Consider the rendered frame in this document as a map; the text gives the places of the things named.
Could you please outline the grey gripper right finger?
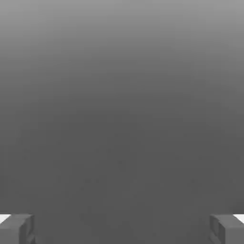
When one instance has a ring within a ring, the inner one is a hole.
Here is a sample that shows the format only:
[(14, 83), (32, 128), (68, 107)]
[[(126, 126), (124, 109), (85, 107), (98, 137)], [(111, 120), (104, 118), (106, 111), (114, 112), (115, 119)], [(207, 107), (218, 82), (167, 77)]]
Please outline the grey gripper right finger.
[(212, 214), (209, 225), (211, 244), (244, 244), (244, 214)]

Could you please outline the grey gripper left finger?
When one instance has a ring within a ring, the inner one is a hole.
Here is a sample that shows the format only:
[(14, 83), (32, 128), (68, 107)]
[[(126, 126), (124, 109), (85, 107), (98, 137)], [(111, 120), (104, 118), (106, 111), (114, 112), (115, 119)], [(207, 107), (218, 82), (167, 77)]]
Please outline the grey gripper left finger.
[(0, 244), (36, 244), (35, 216), (0, 214)]

